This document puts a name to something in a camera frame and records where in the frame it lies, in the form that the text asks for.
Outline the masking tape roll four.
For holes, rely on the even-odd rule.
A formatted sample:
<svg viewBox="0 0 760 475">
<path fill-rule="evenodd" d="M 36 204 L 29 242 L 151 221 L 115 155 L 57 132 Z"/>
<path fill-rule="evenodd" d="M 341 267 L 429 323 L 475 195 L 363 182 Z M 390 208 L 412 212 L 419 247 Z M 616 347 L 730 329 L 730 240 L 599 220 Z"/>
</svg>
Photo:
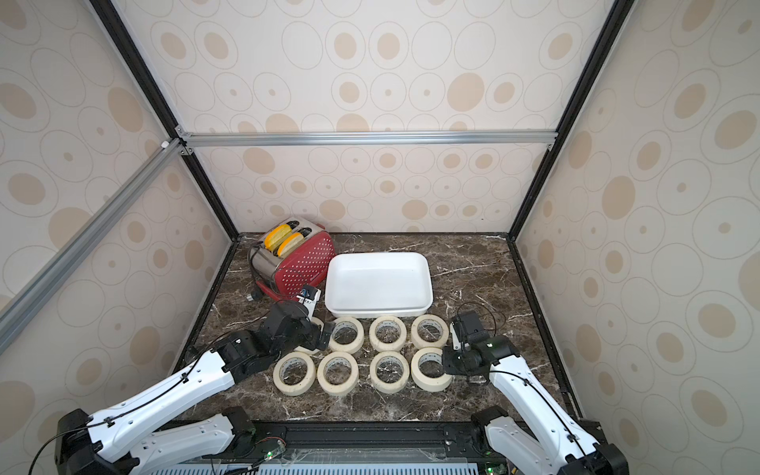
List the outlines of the masking tape roll four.
<svg viewBox="0 0 760 475">
<path fill-rule="evenodd" d="M 425 314 L 415 318 L 410 330 L 410 340 L 419 350 L 420 348 L 443 348 L 449 338 L 447 323 L 432 314 Z"/>
</svg>

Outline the masking tape roll seven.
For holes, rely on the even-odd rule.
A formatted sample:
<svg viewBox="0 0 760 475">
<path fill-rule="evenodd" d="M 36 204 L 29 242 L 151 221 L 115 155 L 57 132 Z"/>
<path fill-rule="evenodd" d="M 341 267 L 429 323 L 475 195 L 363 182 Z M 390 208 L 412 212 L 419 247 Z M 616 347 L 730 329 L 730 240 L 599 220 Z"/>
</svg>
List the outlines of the masking tape roll seven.
<svg viewBox="0 0 760 475">
<path fill-rule="evenodd" d="M 411 376 L 421 389 L 435 393 L 445 391 L 453 376 L 443 369 L 443 351 L 440 348 L 422 348 L 413 356 Z"/>
</svg>

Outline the masking tape roll five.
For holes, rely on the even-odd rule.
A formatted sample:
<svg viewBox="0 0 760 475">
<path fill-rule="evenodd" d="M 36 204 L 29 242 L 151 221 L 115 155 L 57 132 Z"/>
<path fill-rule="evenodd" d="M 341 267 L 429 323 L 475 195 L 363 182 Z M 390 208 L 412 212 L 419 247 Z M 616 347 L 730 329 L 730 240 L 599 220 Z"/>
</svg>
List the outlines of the masking tape roll five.
<svg viewBox="0 0 760 475">
<path fill-rule="evenodd" d="M 364 329 L 354 317 L 340 317 L 334 320 L 329 348 L 332 352 L 355 354 L 364 343 Z"/>
</svg>

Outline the masking tape roll one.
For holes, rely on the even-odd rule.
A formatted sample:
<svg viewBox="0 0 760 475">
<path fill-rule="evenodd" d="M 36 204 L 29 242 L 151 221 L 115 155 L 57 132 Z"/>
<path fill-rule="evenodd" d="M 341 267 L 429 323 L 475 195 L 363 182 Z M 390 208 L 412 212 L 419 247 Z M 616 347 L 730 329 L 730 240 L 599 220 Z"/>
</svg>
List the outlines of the masking tape roll one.
<svg viewBox="0 0 760 475">
<path fill-rule="evenodd" d="M 292 368 L 302 368 L 303 375 L 298 381 L 287 378 Z M 304 352 L 291 352 L 277 362 L 273 370 L 275 387 L 285 396 L 295 397 L 306 393 L 316 380 L 316 366 L 311 356 Z"/>
</svg>

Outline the masking tape roll six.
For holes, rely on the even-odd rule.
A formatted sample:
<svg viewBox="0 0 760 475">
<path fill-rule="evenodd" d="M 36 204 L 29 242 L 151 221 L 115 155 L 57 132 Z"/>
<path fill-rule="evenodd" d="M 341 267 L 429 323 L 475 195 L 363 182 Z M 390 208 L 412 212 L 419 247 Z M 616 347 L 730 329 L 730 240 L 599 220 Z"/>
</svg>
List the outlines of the masking tape roll six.
<svg viewBox="0 0 760 475">
<path fill-rule="evenodd" d="M 322 389 L 334 397 L 348 395 L 358 382 L 359 369 L 347 352 L 331 352 L 320 362 L 317 379 Z"/>
</svg>

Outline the white plastic storage box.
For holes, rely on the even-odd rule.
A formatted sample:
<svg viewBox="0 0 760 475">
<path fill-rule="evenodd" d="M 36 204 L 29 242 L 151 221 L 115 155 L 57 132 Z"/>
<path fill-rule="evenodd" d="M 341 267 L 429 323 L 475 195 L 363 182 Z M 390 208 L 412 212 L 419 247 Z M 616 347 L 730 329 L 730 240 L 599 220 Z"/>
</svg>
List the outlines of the white plastic storage box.
<svg viewBox="0 0 760 475">
<path fill-rule="evenodd" d="M 344 253 L 329 265 L 325 303 L 336 317 L 417 317 L 433 305 L 421 253 Z"/>
</svg>

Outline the masking tape roll three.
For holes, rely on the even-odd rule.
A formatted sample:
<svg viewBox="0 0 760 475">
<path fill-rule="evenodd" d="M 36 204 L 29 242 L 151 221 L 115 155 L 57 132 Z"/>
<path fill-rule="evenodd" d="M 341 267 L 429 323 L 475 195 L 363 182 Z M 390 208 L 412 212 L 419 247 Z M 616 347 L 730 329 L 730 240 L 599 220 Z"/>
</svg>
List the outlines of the masking tape roll three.
<svg viewBox="0 0 760 475">
<path fill-rule="evenodd" d="M 382 316 L 372 322 L 368 336 L 377 352 L 399 352 L 406 343 L 408 332 L 399 318 Z"/>
</svg>

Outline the masking tape roll two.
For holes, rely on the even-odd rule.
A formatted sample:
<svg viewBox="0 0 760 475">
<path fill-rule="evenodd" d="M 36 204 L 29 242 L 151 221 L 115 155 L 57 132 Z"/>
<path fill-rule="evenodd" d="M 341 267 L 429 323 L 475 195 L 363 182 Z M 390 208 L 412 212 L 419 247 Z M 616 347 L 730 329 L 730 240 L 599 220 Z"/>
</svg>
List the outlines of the masking tape roll two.
<svg viewBox="0 0 760 475">
<path fill-rule="evenodd" d="M 406 358 L 399 352 L 376 354 L 369 366 L 371 385 L 383 394 L 396 394 L 406 386 L 411 371 Z"/>
</svg>

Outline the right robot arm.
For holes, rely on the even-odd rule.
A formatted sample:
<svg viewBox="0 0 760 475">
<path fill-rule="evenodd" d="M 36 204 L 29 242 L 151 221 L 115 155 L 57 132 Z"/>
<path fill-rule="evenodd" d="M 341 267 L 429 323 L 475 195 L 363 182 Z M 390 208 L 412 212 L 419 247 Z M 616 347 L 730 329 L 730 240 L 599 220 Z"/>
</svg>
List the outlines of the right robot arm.
<svg viewBox="0 0 760 475">
<path fill-rule="evenodd" d="M 467 312 L 451 324 L 443 370 L 468 379 L 484 377 L 516 409 L 528 427 L 494 406 L 471 417 L 482 451 L 503 455 L 522 474 L 627 474 L 629 463 L 611 443 L 598 441 L 552 399 L 518 348 L 491 334 Z"/>
</svg>

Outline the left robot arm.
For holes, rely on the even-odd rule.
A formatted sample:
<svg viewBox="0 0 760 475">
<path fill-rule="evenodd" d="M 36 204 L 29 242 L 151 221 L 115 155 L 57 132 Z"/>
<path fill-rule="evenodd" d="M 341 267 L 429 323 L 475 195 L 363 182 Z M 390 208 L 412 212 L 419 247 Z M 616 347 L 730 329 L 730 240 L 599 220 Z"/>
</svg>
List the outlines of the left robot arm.
<svg viewBox="0 0 760 475">
<path fill-rule="evenodd" d="M 265 372 L 296 348 L 323 350 L 334 326 L 312 320 L 315 306 L 274 304 L 255 330 L 227 332 L 188 366 L 110 408 L 64 415 L 49 439 L 61 474 L 150 474 L 218 454 L 255 448 L 255 425 L 241 408 L 166 429 L 189 408 Z"/>
</svg>

